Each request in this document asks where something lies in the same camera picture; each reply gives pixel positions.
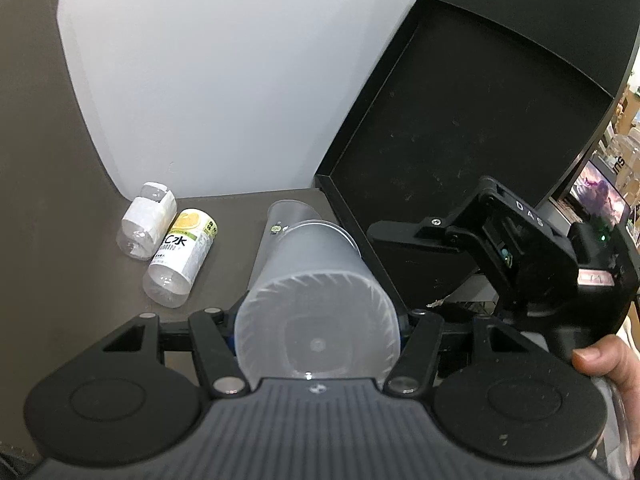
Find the person's right hand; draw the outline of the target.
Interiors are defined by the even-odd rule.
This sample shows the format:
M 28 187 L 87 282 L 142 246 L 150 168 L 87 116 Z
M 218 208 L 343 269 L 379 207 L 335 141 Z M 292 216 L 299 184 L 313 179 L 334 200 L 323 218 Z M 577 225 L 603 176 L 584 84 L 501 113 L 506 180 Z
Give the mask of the person's right hand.
M 608 335 L 589 347 L 572 352 L 578 372 L 611 379 L 628 411 L 639 408 L 639 359 L 620 337 Z

